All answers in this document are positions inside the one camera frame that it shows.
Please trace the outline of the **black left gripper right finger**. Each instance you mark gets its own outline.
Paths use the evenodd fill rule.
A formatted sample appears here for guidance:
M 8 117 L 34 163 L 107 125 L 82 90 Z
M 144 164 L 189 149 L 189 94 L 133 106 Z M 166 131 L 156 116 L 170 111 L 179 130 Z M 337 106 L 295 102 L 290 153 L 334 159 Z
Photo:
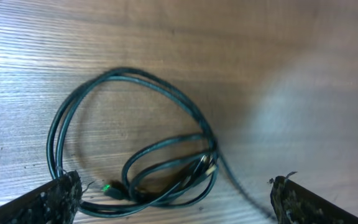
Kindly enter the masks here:
M 294 181 L 277 176 L 270 201 L 279 224 L 358 224 L 358 217 Z

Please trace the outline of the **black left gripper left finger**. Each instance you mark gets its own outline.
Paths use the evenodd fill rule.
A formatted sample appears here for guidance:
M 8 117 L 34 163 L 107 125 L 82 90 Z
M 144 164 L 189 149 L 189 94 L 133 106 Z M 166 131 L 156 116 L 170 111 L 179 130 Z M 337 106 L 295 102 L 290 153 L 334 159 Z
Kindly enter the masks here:
M 0 206 L 0 224 L 73 223 L 81 196 L 80 176 L 68 172 Z

